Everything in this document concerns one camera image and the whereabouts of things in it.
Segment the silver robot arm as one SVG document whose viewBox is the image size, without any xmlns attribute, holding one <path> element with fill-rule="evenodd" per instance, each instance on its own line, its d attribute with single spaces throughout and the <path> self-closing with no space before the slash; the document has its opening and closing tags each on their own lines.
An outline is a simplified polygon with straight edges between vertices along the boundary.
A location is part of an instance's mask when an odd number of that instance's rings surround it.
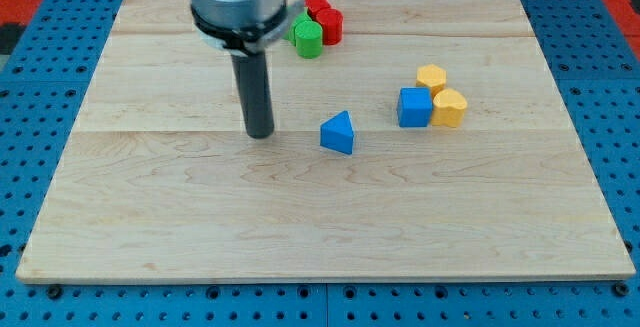
<svg viewBox="0 0 640 327">
<path fill-rule="evenodd" d="M 258 55 L 283 38 L 305 8 L 302 0 L 190 0 L 202 40 L 233 56 Z"/>
</svg>

